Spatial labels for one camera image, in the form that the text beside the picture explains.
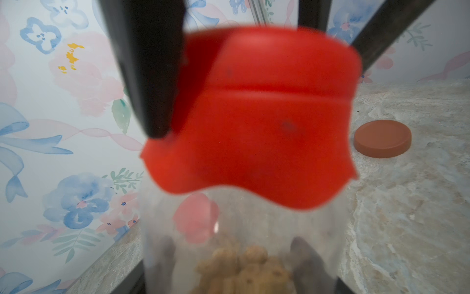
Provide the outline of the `clear jar with peanuts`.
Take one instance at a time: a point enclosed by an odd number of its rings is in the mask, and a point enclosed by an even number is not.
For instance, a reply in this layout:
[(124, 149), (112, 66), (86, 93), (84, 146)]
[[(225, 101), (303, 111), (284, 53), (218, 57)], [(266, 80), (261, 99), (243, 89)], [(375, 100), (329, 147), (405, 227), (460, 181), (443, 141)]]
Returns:
[(290, 246), (297, 236), (337, 277), (347, 222), (346, 185), (319, 207), (291, 209), (236, 186), (171, 194), (146, 170), (139, 197), (143, 257), (154, 260), (150, 251), (157, 240), (172, 237), (171, 294), (296, 294)]

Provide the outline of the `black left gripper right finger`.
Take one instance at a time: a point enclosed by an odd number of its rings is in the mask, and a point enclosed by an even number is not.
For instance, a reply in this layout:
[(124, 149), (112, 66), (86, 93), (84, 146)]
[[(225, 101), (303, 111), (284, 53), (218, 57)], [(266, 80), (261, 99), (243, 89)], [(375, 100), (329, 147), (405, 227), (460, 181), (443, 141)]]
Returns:
[(319, 253), (302, 237), (293, 238), (290, 257), (297, 294), (354, 293), (340, 278), (333, 278), (327, 273)]

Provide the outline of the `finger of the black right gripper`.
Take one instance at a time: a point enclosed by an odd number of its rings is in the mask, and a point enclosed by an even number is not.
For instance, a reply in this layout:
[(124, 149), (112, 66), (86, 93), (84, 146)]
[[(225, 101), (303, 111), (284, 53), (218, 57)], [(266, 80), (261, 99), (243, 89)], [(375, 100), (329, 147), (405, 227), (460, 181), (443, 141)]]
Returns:
[(100, 1), (117, 63), (149, 138), (170, 130), (184, 46), (183, 1)]

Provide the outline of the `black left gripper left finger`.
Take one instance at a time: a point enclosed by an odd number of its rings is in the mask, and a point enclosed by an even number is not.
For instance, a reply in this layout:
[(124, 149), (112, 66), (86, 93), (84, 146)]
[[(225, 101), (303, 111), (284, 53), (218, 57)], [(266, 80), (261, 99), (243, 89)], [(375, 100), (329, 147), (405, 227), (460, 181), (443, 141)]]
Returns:
[(137, 266), (111, 292), (112, 294), (170, 294), (176, 264), (176, 245), (172, 237), (157, 240), (151, 255), (144, 256)]

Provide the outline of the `orange jar lid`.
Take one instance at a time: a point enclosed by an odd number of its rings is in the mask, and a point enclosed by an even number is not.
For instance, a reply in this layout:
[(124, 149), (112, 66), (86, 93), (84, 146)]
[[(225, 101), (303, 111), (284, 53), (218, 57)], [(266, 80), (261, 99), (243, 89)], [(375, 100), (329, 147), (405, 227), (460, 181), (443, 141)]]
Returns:
[(353, 145), (371, 158), (393, 158), (410, 149), (412, 133), (408, 126), (393, 120), (363, 124), (354, 133)]

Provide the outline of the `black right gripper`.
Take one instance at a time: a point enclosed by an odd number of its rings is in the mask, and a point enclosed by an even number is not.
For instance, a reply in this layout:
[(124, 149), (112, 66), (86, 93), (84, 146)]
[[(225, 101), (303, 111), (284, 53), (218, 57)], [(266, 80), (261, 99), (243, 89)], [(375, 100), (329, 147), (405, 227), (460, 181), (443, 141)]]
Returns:
[[(364, 26), (351, 46), (367, 71), (434, 0), (387, 0)], [(332, 0), (299, 0), (298, 26), (325, 33)]]

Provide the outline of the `red jar lid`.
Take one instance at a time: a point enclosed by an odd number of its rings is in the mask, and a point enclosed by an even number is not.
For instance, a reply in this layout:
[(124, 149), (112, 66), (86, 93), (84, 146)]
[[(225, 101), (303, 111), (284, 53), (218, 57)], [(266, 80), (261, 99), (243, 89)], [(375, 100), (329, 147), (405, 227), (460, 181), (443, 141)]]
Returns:
[(313, 29), (189, 34), (170, 133), (141, 158), (166, 192), (236, 186), (291, 209), (330, 201), (357, 171), (355, 49)]

